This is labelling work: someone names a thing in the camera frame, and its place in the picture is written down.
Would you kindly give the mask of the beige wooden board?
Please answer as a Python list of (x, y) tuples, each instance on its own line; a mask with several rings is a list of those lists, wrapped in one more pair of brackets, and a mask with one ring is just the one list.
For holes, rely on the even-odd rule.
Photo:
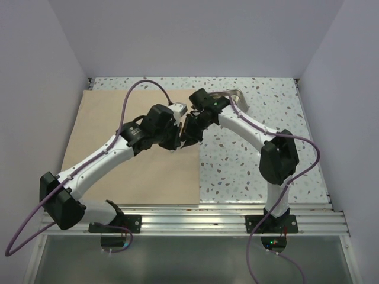
[[(84, 91), (62, 170), (71, 173), (116, 133), (126, 93)], [(122, 205), (196, 206), (200, 202), (199, 148), (196, 144), (170, 152), (154, 145), (107, 173), (83, 198)]]

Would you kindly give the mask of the stainless steel tray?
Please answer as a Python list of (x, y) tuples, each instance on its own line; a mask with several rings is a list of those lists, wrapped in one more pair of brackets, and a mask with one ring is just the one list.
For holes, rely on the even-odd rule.
[(214, 91), (214, 92), (210, 92), (209, 95), (214, 98), (220, 98), (222, 96), (223, 97), (230, 96), (241, 111), (243, 111), (244, 113), (247, 113), (247, 111), (249, 110), (248, 103), (246, 102), (245, 96), (240, 89), (227, 89), (227, 90), (222, 90), (222, 91)]

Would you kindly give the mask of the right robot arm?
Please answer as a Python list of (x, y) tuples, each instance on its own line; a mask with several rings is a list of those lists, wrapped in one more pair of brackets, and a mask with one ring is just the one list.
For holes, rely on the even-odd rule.
[(276, 133), (247, 115), (245, 96), (239, 89), (208, 93), (201, 88), (189, 96), (192, 110), (187, 114), (180, 136), (184, 147), (203, 140), (203, 132), (215, 124), (245, 139), (259, 153), (259, 172), (267, 182), (264, 226), (277, 232), (289, 213), (284, 187), (299, 164), (293, 135), (288, 130)]

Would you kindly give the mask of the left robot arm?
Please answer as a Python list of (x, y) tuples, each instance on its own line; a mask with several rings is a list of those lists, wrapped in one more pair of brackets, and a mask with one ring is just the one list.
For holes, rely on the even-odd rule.
[(181, 145), (181, 118), (186, 112), (187, 106), (183, 103), (156, 104), (146, 115), (123, 124), (102, 147), (77, 165), (57, 176), (43, 175), (40, 199), (44, 201), (45, 211), (61, 230), (72, 228), (79, 222), (94, 222), (102, 224), (109, 232), (119, 231), (123, 225), (123, 213), (115, 203), (86, 202), (82, 197), (113, 168), (154, 144), (176, 150)]

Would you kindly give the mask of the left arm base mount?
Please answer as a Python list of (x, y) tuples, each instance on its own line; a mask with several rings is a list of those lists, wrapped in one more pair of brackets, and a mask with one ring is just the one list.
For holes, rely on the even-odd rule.
[(124, 214), (118, 211), (116, 217), (108, 225), (100, 223), (90, 223), (88, 231), (90, 233), (126, 233), (129, 230), (132, 234), (140, 233), (142, 226), (142, 216), (138, 214)]

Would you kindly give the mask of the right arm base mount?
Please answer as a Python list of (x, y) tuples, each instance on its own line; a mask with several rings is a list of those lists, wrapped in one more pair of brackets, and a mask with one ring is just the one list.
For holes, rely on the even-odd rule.
[(269, 215), (264, 219), (267, 213), (268, 211), (263, 209), (262, 215), (245, 215), (246, 232), (248, 234), (251, 232), (254, 234), (297, 234), (299, 232), (296, 216), (291, 214), (290, 209), (287, 209), (280, 217)]

